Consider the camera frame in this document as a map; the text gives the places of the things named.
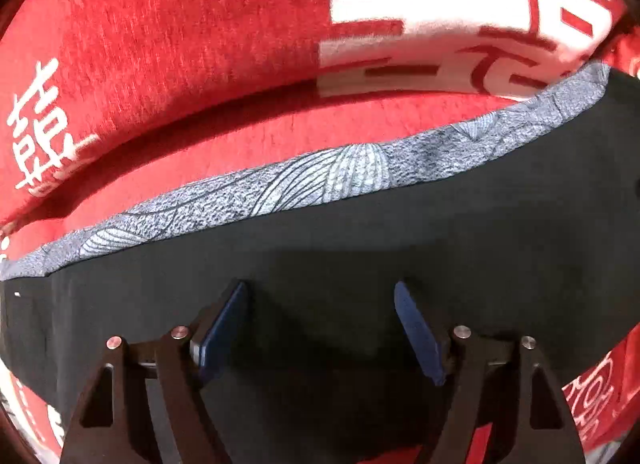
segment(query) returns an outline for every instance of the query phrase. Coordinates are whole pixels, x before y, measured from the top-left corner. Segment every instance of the red fabric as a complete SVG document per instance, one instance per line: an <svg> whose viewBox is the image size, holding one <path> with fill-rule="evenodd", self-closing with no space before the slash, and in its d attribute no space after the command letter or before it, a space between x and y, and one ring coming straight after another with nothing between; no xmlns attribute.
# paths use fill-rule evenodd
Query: red fabric
<svg viewBox="0 0 640 464"><path fill-rule="evenodd" d="M573 403L574 416L580 414L580 420L584 421L577 424L582 443L588 449L618 439L640 419L640 326L614 349L611 358L612 393L609 394L605 386L609 373L601 368L594 378L590 379L593 371L583 375L581 382L585 392L580 399L576 396ZM565 394L571 389L568 385Z"/></svg>
<svg viewBox="0 0 640 464"><path fill-rule="evenodd" d="M73 192L61 187L19 220L2 254L18 259L69 231L205 177L347 143L397 139L508 104L475 95L386 94L306 109L300 108L303 94L300 87L232 102L121 146L70 181Z"/></svg>
<svg viewBox="0 0 640 464"><path fill-rule="evenodd" d="M319 77L306 87L304 108L381 90L524 98L580 66L623 10L620 0L428 1L26 0L0 42L0 111L8 117L0 127L0 225L25 223L68 179L64 206L73 206L82 183L72 175L123 143L303 80ZM562 11L588 23L589 33L564 24ZM469 97L456 105L471 107L443 115L449 104L433 98L440 123L495 101ZM269 112L255 108L252 119ZM215 114L210 123L220 127ZM159 143L153 155L166 151ZM152 186L156 194L164 187Z"/></svg>
<svg viewBox="0 0 640 464"><path fill-rule="evenodd" d="M640 78L640 26L623 30L610 41L602 59L631 76Z"/></svg>
<svg viewBox="0 0 640 464"><path fill-rule="evenodd" d="M629 401L621 396L626 350L625 339L596 367L564 387L580 440L587 451L598 447L603 435L615 430L617 412L629 405ZM634 412L636 417L639 413L638 410Z"/></svg>
<svg viewBox="0 0 640 464"><path fill-rule="evenodd" d="M491 425L478 428L471 439L469 452L466 456L465 464L482 464L486 447L491 435ZM414 464L416 457L420 453L420 446L414 448L399 449L382 454L372 460L363 461L367 464Z"/></svg>
<svg viewBox="0 0 640 464"><path fill-rule="evenodd" d="M8 372L0 363L0 389L8 400L12 414L31 437L31 443L43 446L60 456L62 447L58 439L64 433L60 427L60 416L28 387Z"/></svg>

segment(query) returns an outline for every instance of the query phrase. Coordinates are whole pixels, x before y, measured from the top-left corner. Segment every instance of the white chinese character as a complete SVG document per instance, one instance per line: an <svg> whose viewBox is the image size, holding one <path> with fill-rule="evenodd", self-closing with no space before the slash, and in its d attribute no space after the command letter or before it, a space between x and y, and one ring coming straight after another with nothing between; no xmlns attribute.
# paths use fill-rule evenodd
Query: white chinese character
<svg viewBox="0 0 640 464"><path fill-rule="evenodd" d="M65 429L62 428L62 418L50 404L47 405L47 415L49 416L49 424L51 425L53 435L56 437L58 445L62 448L65 440Z"/></svg>
<svg viewBox="0 0 640 464"><path fill-rule="evenodd" d="M584 62L609 33L614 6L613 0L330 0L336 36L319 44L318 90L528 98ZM505 54L482 73L488 59L472 51L478 47Z"/></svg>
<svg viewBox="0 0 640 464"><path fill-rule="evenodd" d="M17 95L14 95L14 109L7 118L7 125L14 126L14 138L20 137L26 130L29 120L28 118L21 117L20 112L27 104L27 102L36 96L39 96L38 101L35 103L33 110L36 114L42 114L44 110L49 107L54 100L58 97L58 87L51 86L45 90L44 84L51 78L53 73L58 68L58 60L53 58L45 67L42 68L40 62L36 63L36 76L27 91L18 99ZM84 165L86 163L74 163L78 160L78 150L84 146L87 146L98 139L96 134L91 134L79 143L74 143L74 139L71 134L66 133L63 136L63 149L62 152L56 152L51 142L54 137L65 131L68 125L65 112L60 107L55 107L51 110L42 120L33 120L33 137L29 134L23 136L17 143L14 143L14 156L15 161L18 164L18 168L24 174L24 179L20 183L16 184L16 189L20 189L23 186L34 186L34 181L42 182L43 174L51 167L59 168L53 173L53 177L59 181L63 181L76 170L76 165ZM47 154L49 159L46 162L41 162L40 158L34 156L36 153L35 143ZM33 167L27 166L33 156ZM68 159L72 162L69 167L64 167L62 159ZM43 197L46 193L49 193L53 188L57 187L60 183L44 183L35 188L30 187L28 190L32 195L37 197Z"/></svg>

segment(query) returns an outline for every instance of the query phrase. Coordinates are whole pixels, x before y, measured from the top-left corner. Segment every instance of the metal pin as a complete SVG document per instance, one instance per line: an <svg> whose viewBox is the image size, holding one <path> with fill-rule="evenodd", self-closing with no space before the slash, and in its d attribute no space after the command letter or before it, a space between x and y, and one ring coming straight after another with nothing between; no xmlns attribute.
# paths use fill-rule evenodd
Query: metal pin
<svg viewBox="0 0 640 464"><path fill-rule="evenodd" d="M520 340L522 346L526 349L533 350L536 348L536 339L531 336L523 336Z"/></svg>
<svg viewBox="0 0 640 464"><path fill-rule="evenodd" d="M184 325L178 325L178 327L174 327L171 331L171 337L173 339L182 339L187 336L189 333L189 329Z"/></svg>
<svg viewBox="0 0 640 464"><path fill-rule="evenodd" d="M120 345L122 345L122 338L120 336L111 336L108 340L107 340L107 348L109 350L113 350L118 348Z"/></svg>
<svg viewBox="0 0 640 464"><path fill-rule="evenodd" d="M467 339L471 336L471 329L466 325L458 325L453 329L453 334L455 334L460 339Z"/></svg>

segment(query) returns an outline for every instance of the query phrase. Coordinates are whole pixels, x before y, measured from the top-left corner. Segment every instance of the gray fabric trim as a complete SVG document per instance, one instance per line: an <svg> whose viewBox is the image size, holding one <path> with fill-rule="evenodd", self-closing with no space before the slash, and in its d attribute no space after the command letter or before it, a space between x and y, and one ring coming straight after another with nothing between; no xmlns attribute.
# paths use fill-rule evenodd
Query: gray fabric trim
<svg viewBox="0 0 640 464"><path fill-rule="evenodd" d="M604 444L584 456L585 464L607 464L620 449L622 442L613 441Z"/></svg>
<svg viewBox="0 0 640 464"><path fill-rule="evenodd" d="M609 67L587 64L526 102L471 121L379 144L348 145L170 191L100 224L4 261L0 280L40 277L67 264L245 218L479 167L572 120L604 95Z"/></svg>

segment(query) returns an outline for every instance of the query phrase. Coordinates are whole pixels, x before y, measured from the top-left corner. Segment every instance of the black cloth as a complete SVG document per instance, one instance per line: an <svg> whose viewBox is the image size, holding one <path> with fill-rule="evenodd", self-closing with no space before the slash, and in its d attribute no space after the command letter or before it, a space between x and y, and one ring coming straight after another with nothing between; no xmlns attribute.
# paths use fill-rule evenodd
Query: black cloth
<svg viewBox="0 0 640 464"><path fill-rule="evenodd" d="M235 277L252 285L253 319L203 391L235 464L354 462L417 444L430 388L394 312L400 278L448 325L534 336L562 382L640 321L638 108L638 80L612 71L573 121L449 179L6 282L2 358L68 422L108 337L159 337Z"/></svg>

